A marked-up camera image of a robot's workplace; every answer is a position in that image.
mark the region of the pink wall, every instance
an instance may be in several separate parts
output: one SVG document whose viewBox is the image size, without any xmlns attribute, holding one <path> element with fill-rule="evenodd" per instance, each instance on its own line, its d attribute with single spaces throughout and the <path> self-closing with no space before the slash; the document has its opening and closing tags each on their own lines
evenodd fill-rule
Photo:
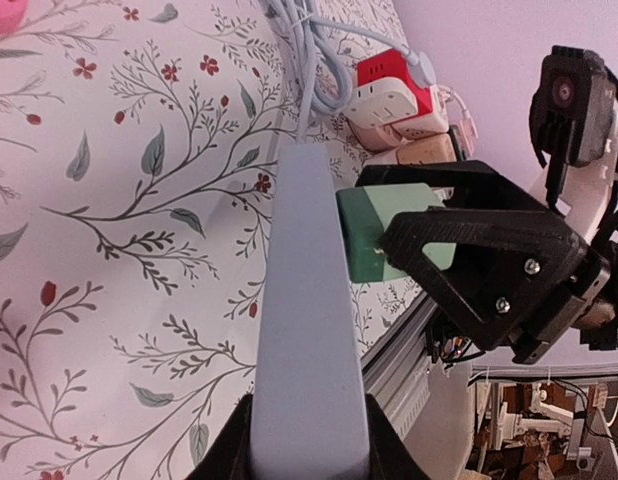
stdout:
<svg viewBox="0 0 618 480">
<path fill-rule="evenodd" d="M 599 53 L 618 76 L 618 0 L 394 0 L 407 38 L 480 129 L 476 158 L 527 188 L 538 175 L 527 116 L 554 44 Z"/>
</svg>

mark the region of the tablecloth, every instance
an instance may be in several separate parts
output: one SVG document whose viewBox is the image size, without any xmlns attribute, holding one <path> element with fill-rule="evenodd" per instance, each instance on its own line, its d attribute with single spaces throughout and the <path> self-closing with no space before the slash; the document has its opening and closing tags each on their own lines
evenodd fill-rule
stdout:
<svg viewBox="0 0 618 480">
<path fill-rule="evenodd" d="M 402 38 L 390 0 L 321 13 Z M 0 36 L 0 480 L 184 478 L 253 391 L 291 55 L 249 0 L 32 0 Z M 309 137 L 351 186 L 346 121 Z M 416 291 L 351 286 L 361 353 Z"/>
</svg>

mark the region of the camera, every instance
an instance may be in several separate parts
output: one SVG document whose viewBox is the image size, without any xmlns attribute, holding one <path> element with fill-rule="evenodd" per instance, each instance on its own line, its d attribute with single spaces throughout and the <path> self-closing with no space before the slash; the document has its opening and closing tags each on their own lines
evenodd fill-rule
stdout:
<svg viewBox="0 0 618 480">
<path fill-rule="evenodd" d="M 542 62 L 540 87 L 529 113 L 534 148 L 551 163 L 585 167 L 605 154 L 613 121 L 615 85 L 591 50 L 554 46 Z"/>
</svg>

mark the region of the red flower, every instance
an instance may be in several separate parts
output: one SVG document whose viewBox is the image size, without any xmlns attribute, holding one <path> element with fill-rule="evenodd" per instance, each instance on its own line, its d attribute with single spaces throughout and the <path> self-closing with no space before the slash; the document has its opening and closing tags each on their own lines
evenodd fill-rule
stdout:
<svg viewBox="0 0 618 480">
<path fill-rule="evenodd" d="M 45 282 L 42 290 L 40 291 L 40 302 L 45 307 L 48 307 L 56 299 L 56 284 L 51 282 Z"/>
<path fill-rule="evenodd" d="M 165 77 L 165 80 L 171 80 L 172 82 L 178 81 L 178 67 L 175 65 L 167 65 L 162 70 L 160 70 L 162 76 Z"/>
<path fill-rule="evenodd" d="M 53 473 L 42 472 L 40 474 L 40 480 L 65 480 L 65 476 L 60 470 L 56 470 Z"/>
<path fill-rule="evenodd" d="M 30 113 L 29 115 L 27 115 L 27 121 L 31 125 L 40 125 L 42 123 L 42 118 L 40 118 L 39 115 L 36 115 L 34 113 Z"/>
<path fill-rule="evenodd" d="M 200 70 L 207 72 L 213 77 L 214 74 L 220 71 L 220 67 L 218 67 L 218 60 L 215 58 L 209 58 L 209 55 L 205 55 L 202 57 L 202 62 L 200 62 Z"/>
<path fill-rule="evenodd" d="M 97 65 L 95 63 L 90 63 L 89 65 L 87 65 L 87 61 L 84 58 L 79 58 L 78 60 L 76 60 L 76 63 L 79 66 L 78 68 L 73 69 L 74 76 L 79 77 L 80 75 L 82 75 L 87 80 L 91 80 L 93 78 L 93 74 L 91 72 L 94 72 L 96 70 Z"/>
<path fill-rule="evenodd" d="M 258 181 L 254 185 L 254 188 L 262 193 L 267 193 L 271 188 L 271 179 L 269 175 L 264 175 L 262 173 L 258 174 Z"/>
<path fill-rule="evenodd" d="M 125 20 L 133 20 L 134 22 L 137 22 L 139 20 L 138 18 L 138 9 L 134 8 L 133 10 L 129 9 L 129 7 L 125 7 L 122 9 L 123 12 L 125 12 Z"/>
</svg>

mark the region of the metal screw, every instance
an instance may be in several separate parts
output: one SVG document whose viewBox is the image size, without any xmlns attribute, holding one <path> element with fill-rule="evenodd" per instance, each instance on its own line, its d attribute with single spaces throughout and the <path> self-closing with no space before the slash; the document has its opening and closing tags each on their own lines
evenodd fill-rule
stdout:
<svg viewBox="0 0 618 480">
<path fill-rule="evenodd" d="M 498 300 L 496 300 L 496 310 L 501 315 L 509 313 L 509 310 L 511 310 L 511 304 L 509 303 L 509 300 L 507 300 L 505 297 L 500 297 Z"/>
<path fill-rule="evenodd" d="M 540 272 L 540 264 L 534 258 L 528 258 L 525 262 L 525 273 L 535 275 Z"/>
</svg>

